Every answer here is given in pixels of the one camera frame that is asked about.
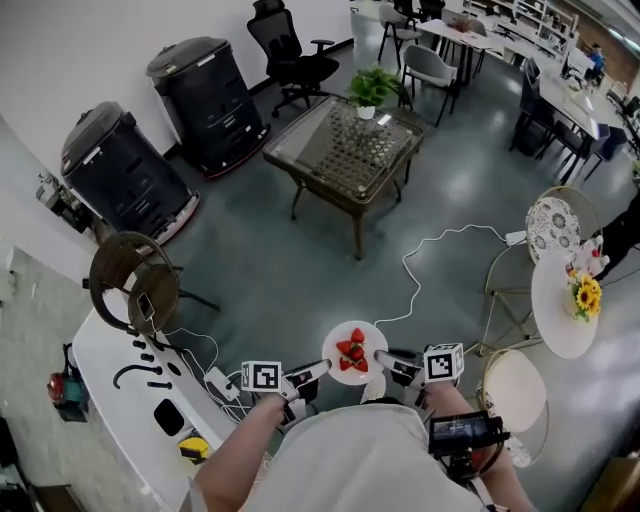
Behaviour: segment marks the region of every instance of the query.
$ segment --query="person's arm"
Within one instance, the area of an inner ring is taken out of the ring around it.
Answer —
[[[271,436],[283,420],[284,405],[284,398],[276,394],[260,400],[200,468],[195,481],[208,510],[236,512],[244,505]],[[190,510],[189,503],[181,508]]]
[[[474,412],[469,403],[451,382],[434,382],[427,385],[427,405],[434,410],[435,417],[454,416]],[[480,467],[495,453],[496,447],[485,448]],[[491,498],[498,505],[508,507],[512,512],[530,512],[533,505],[518,480],[508,453],[503,450],[495,463],[480,475]]]

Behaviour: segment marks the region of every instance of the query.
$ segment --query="white plate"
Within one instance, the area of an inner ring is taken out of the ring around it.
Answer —
[[[351,333],[356,327],[360,328],[365,337],[362,348],[364,349],[364,355],[369,364],[369,371],[367,373],[358,371],[355,368],[349,368],[344,372],[340,369],[342,353],[338,350],[338,347],[336,347],[336,343],[351,339]],[[382,334],[377,327],[367,322],[351,320],[334,327],[327,335],[322,345],[322,359],[329,359],[331,361],[329,375],[338,382],[346,384],[347,386],[360,386],[372,380],[379,373],[382,373],[383,366],[373,357],[376,350],[389,350],[384,334]]]

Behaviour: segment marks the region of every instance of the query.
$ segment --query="glass table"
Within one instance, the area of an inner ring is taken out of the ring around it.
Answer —
[[[370,120],[358,117],[347,99],[330,96],[308,110],[264,148],[264,158],[286,171],[298,186],[291,207],[304,189],[350,214],[356,259],[362,259],[362,217],[405,167],[409,181],[411,157],[424,137],[420,118],[404,109],[378,109]]]

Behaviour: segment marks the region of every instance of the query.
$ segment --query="strawberry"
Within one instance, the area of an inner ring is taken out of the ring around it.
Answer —
[[[351,352],[349,352],[349,357],[353,361],[360,361],[360,359],[362,359],[364,357],[364,350],[362,349],[362,347],[360,345],[356,344],[351,349]]]
[[[351,352],[351,348],[353,347],[353,343],[350,340],[339,341],[336,343],[336,347],[338,350],[343,353],[345,356],[348,356]]]
[[[340,369],[343,372],[348,370],[352,366],[353,366],[353,363],[351,361],[349,361],[346,357],[341,357],[340,358]]]
[[[364,333],[358,327],[351,333],[351,341],[354,343],[364,343]]]
[[[355,364],[354,368],[362,373],[367,373],[369,371],[369,363],[367,363],[367,359],[363,357]]]

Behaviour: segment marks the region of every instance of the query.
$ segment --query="white shirt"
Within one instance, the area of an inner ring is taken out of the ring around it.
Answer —
[[[259,512],[480,512],[427,453],[415,411],[369,404],[294,427],[243,507]]]

